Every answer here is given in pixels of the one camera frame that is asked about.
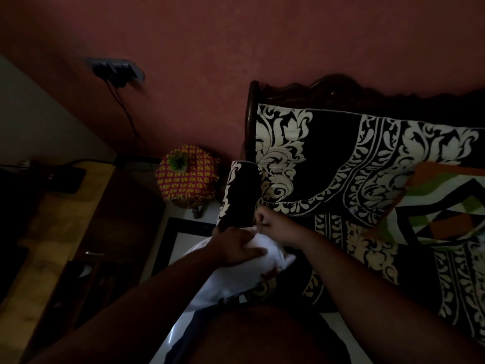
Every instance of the red wall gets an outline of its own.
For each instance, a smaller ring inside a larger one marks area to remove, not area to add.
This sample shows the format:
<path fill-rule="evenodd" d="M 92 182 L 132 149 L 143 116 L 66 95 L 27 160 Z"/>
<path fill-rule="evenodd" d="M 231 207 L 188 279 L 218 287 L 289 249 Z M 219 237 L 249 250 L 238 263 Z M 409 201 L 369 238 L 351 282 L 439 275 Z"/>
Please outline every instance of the red wall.
<path fill-rule="evenodd" d="M 341 72 L 423 96 L 485 85 L 484 15 L 484 0 L 0 0 L 0 53 L 118 151 L 127 120 L 81 58 L 132 59 L 146 83 L 121 94 L 150 153 L 194 143 L 235 158 L 252 79 Z"/>

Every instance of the white wall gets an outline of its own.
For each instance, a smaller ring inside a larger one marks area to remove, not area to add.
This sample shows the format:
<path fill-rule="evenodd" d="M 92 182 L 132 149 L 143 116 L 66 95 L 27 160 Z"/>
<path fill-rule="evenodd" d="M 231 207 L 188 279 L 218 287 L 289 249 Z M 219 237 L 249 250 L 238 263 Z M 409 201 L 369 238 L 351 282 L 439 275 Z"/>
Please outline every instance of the white wall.
<path fill-rule="evenodd" d="M 46 158 L 112 161 L 116 153 L 0 55 L 0 164 Z"/>

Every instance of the yellow wooden surface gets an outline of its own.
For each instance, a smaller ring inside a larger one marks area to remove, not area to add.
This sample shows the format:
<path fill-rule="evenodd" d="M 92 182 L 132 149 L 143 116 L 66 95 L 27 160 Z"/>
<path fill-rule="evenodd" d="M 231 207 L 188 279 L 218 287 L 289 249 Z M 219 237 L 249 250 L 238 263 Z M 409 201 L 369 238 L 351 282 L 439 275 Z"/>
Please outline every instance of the yellow wooden surface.
<path fill-rule="evenodd" d="M 17 363 L 39 322 L 57 280 L 74 257 L 114 167 L 83 162 L 87 170 L 74 195 L 47 192 L 19 245 L 27 259 L 0 305 L 0 363 Z"/>

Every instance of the person's left arm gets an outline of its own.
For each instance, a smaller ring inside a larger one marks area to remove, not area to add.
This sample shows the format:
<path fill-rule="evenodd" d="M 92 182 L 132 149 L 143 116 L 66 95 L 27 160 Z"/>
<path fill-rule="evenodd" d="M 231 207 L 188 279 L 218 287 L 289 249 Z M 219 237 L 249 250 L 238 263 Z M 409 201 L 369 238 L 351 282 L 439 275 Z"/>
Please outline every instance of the person's left arm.
<path fill-rule="evenodd" d="M 31 363 L 148 363 L 216 269 L 266 253 L 245 248 L 250 232 L 229 228 L 98 313 Z"/>

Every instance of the cabinet handle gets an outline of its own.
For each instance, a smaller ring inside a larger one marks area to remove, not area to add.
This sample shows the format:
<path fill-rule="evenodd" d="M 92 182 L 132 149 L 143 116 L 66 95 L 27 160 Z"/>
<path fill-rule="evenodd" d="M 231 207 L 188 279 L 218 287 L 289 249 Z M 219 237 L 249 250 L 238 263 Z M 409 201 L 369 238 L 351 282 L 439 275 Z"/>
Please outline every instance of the cabinet handle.
<path fill-rule="evenodd" d="M 104 255 L 104 253 L 94 253 L 92 251 L 87 251 L 85 254 L 92 255 L 94 257 L 102 257 Z"/>

